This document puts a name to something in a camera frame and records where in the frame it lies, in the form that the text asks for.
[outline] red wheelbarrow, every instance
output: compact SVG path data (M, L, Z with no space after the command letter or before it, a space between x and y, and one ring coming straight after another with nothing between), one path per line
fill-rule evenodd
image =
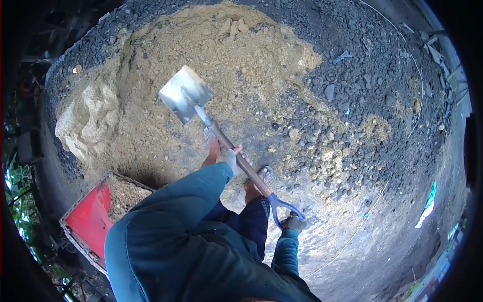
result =
M59 221L69 241L108 279L104 262L104 240L113 225L107 215L111 207L107 179L111 175L154 192L135 180L109 172L89 193L74 203Z

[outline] blue plastic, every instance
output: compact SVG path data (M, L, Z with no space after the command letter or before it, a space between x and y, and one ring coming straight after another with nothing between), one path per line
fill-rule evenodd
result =
M268 196L267 200L269 201L270 203L270 206L272 208L272 215L273 215L273 220L275 220L275 224L282 230L282 223L278 220L278 216L277 216L277 208L278 207L283 207L283 208L287 208L289 209L290 211L293 211L295 214L298 215L298 218L300 220L304 220L305 219L305 215L302 214L301 211L299 211L296 207L292 206L291 204L287 203L287 202L284 202L284 201L281 201L280 199L277 198L277 196L275 195L275 193L272 193L270 196Z

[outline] shovel blade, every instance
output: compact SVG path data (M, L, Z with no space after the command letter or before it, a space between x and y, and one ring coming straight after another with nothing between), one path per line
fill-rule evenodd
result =
M185 125L195 115L195 106L203 107L213 95L213 90L191 68L184 65L158 91L157 98Z

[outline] hand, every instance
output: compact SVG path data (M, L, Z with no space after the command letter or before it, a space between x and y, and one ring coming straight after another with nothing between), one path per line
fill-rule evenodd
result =
M302 232L307 227L307 222L300 220L295 212L290 211L290 216L281 221L282 228Z
M241 154L241 156L250 164L250 166L253 164L250 161L250 159L247 157L247 155L242 152L242 150L243 150L243 146L239 145L238 147L235 147L233 150L228 149L227 152L225 153L225 158L223 159L223 161L230 166L231 170L233 171L233 177L243 172L243 170L237 164L238 153Z

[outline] sand in wheelbarrow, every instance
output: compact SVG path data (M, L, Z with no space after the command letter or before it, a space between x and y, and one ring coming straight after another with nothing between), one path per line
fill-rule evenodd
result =
M109 175L107 185L111 193L111 207L107 213L111 222L120 220L130 209L152 193L115 175Z

